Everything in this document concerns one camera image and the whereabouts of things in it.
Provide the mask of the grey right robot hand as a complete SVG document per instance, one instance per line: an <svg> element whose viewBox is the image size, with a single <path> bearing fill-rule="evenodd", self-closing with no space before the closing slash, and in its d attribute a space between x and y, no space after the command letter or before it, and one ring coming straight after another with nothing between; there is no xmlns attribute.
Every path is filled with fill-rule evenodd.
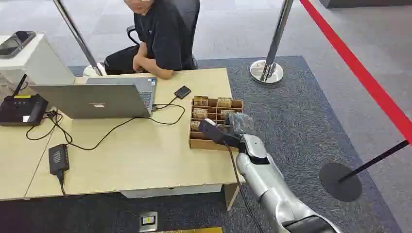
<svg viewBox="0 0 412 233"><path fill-rule="evenodd" d="M254 120L245 113L230 112L226 114L228 123L228 134L231 136L242 137L246 134L256 135Z"/></svg>

